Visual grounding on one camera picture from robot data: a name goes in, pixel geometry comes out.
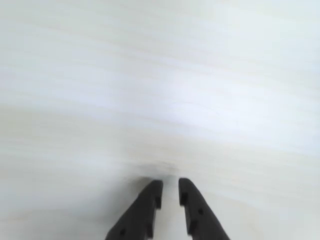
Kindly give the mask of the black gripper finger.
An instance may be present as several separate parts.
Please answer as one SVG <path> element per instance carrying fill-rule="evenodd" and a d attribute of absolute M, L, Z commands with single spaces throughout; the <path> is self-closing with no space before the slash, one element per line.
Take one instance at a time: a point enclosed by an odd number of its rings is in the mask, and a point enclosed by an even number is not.
<path fill-rule="evenodd" d="M 194 240 L 229 240 L 205 198 L 188 178 L 178 180 L 179 204 L 184 207 L 186 231 Z"/>
<path fill-rule="evenodd" d="M 162 207 L 163 181 L 152 180 L 108 231 L 107 240 L 150 240 L 156 211 Z"/>

